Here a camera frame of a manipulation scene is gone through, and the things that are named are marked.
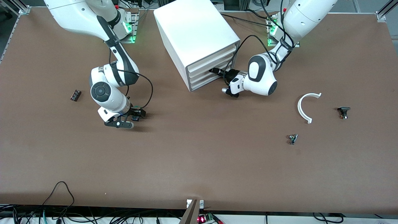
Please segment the white semicircular bracket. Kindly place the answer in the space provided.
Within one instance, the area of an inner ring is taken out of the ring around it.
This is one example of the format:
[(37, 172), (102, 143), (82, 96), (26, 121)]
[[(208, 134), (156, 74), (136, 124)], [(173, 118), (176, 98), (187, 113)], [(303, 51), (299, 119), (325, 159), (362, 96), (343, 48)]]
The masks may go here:
[(321, 95), (322, 95), (322, 93), (318, 93), (318, 94), (316, 94), (316, 93), (307, 93), (307, 94), (303, 95), (299, 99), (299, 101), (297, 103), (298, 112), (299, 112), (300, 116), (307, 121), (307, 124), (311, 124), (312, 123), (312, 118), (310, 118), (309, 116), (307, 116), (305, 114), (305, 112), (304, 112), (304, 110), (302, 108), (302, 101), (306, 97), (320, 98)]

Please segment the green circuit board red light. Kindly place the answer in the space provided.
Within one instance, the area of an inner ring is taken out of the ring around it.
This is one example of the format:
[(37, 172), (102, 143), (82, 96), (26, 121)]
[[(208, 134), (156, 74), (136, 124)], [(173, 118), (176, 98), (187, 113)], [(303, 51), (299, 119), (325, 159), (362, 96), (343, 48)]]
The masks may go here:
[(215, 220), (212, 213), (200, 214), (197, 217), (197, 224), (210, 224), (214, 221)]

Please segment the white drawer cabinet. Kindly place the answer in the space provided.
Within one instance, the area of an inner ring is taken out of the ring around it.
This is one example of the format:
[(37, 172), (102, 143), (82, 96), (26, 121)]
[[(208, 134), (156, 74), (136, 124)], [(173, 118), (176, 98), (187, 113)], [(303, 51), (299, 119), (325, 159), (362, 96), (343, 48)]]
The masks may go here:
[[(190, 92), (189, 65), (241, 42), (211, 0), (175, 0), (155, 9), (154, 17), (165, 49)], [(233, 56), (229, 65), (235, 66)]]

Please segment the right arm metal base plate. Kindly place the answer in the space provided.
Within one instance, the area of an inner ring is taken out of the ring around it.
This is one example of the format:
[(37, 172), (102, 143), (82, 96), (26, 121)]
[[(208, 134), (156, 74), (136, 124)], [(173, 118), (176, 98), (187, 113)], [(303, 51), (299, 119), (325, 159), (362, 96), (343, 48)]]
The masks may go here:
[(120, 8), (118, 11), (121, 13), (121, 34), (119, 35), (119, 39), (121, 43), (133, 44), (136, 40), (138, 19), (140, 18), (139, 9), (125, 10)]

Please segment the aluminium frame profile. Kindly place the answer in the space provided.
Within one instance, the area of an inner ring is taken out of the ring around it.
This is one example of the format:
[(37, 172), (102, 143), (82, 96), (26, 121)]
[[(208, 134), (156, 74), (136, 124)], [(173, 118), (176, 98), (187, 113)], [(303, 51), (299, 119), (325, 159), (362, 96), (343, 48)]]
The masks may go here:
[(385, 22), (386, 15), (398, 6), (398, 0), (389, 0), (384, 6), (375, 12), (377, 22)]
[(20, 17), (29, 14), (30, 10), (31, 6), (22, 0), (0, 0), (0, 64)]

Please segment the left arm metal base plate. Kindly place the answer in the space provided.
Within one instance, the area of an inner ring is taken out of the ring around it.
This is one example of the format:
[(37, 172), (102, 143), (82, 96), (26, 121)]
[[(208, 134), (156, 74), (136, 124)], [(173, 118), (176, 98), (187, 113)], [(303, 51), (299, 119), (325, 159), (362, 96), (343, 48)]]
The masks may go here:
[(283, 27), (280, 24), (280, 19), (281, 19), (280, 12), (271, 15), (271, 18), (267, 17), (266, 25), (270, 25), (269, 27), (267, 27), (268, 46), (276, 46), (276, 44), (280, 41), (280, 39), (285, 36), (283, 31), (280, 30), (280, 28), (277, 26), (279, 25), (280, 27)]

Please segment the white plastic drawer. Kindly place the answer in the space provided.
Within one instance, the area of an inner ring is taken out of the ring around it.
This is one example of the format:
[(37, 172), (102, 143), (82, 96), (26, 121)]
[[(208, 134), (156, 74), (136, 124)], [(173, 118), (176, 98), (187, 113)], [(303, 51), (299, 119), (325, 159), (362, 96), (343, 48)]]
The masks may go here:
[(219, 65), (209, 65), (190, 72), (188, 74), (188, 77), (191, 91), (195, 91), (196, 89), (201, 88), (204, 85), (207, 85), (210, 82), (213, 82), (216, 79), (220, 78), (220, 76), (209, 72), (209, 70), (212, 68), (225, 69), (231, 68), (231, 65), (227, 66), (227, 63), (222, 63)]
[(208, 57), (211, 57), (211, 56), (217, 57), (219, 55), (223, 55), (224, 56), (224, 55), (228, 55), (228, 54), (231, 54), (231, 53), (234, 54), (235, 51), (236, 51), (236, 48), (237, 48), (237, 46), (235, 44), (232, 44), (231, 46), (226, 47), (226, 48), (224, 48), (224, 49), (222, 49), (222, 50), (220, 50), (220, 51), (216, 52), (215, 54), (212, 54), (212, 55), (210, 55)]
[(202, 78), (213, 68), (224, 69), (232, 58), (233, 53), (228, 55), (219, 55), (217, 57), (207, 57), (201, 61), (188, 66), (188, 75), (191, 80)]

